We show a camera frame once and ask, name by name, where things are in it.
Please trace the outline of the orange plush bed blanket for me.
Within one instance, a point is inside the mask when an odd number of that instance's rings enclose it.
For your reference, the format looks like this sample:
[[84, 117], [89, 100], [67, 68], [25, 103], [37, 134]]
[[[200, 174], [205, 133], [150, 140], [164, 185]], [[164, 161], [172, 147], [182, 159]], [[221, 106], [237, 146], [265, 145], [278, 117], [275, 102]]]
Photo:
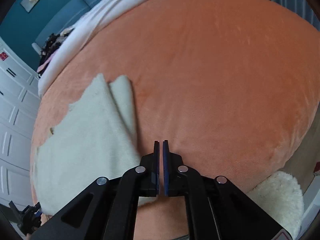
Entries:
[[156, 140], [248, 192], [282, 168], [319, 104], [319, 31], [269, 0], [147, 0], [99, 31], [42, 97], [33, 161], [92, 80], [131, 82], [137, 151]]

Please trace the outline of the white folded duvet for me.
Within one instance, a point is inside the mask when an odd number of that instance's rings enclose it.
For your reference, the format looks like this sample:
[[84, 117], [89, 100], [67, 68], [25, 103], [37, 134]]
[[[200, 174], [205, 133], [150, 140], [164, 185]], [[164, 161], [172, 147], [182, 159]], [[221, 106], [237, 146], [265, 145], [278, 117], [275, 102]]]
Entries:
[[99, 31], [113, 20], [147, 0], [102, 0], [75, 24], [71, 34], [54, 53], [38, 83], [38, 95], [43, 97], [67, 64]]

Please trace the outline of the white panelled wardrobe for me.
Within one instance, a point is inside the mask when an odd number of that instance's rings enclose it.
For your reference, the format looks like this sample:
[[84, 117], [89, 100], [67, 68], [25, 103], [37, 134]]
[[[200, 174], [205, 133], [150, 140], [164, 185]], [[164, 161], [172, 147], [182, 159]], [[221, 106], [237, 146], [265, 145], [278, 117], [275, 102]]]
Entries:
[[1, 204], [32, 205], [31, 139], [40, 98], [38, 75], [1, 41]]

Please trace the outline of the cream fluffy rug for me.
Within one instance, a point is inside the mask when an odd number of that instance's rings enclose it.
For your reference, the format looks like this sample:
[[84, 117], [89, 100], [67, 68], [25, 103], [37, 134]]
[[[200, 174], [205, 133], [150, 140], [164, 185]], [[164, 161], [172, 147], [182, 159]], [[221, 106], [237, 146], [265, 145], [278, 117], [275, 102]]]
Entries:
[[277, 171], [247, 193], [257, 205], [296, 239], [302, 224], [304, 201], [297, 179]]

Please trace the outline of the cream knit cardigan red buttons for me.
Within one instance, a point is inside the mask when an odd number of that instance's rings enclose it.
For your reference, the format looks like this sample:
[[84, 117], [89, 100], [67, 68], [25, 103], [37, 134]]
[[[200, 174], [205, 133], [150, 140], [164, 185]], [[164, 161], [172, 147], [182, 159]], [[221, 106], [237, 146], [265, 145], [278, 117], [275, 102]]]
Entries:
[[45, 215], [55, 215], [99, 177], [114, 179], [140, 163], [131, 82], [108, 83], [97, 75], [72, 104], [33, 164], [36, 198]]

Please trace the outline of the blue upholstered headboard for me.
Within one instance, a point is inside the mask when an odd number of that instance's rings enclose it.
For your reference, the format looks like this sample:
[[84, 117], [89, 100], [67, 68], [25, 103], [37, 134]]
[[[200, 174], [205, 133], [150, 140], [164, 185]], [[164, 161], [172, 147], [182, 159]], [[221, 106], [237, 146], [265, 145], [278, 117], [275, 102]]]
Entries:
[[102, 0], [70, 0], [53, 16], [32, 43], [32, 47], [36, 53], [41, 55], [41, 50], [51, 34], [59, 34], [64, 29], [75, 24], [100, 1]]

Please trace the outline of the dark clothes pile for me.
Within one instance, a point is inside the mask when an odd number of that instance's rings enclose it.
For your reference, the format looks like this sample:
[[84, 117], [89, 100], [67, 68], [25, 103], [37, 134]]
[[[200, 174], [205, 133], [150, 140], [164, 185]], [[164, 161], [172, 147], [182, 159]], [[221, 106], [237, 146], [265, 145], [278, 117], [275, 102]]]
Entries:
[[54, 56], [54, 53], [61, 47], [65, 39], [73, 31], [73, 29], [73, 26], [68, 27], [58, 34], [51, 34], [47, 38], [45, 45], [42, 47], [40, 51], [40, 63], [36, 71], [39, 78], [47, 69], [49, 62], [52, 60], [52, 57]]

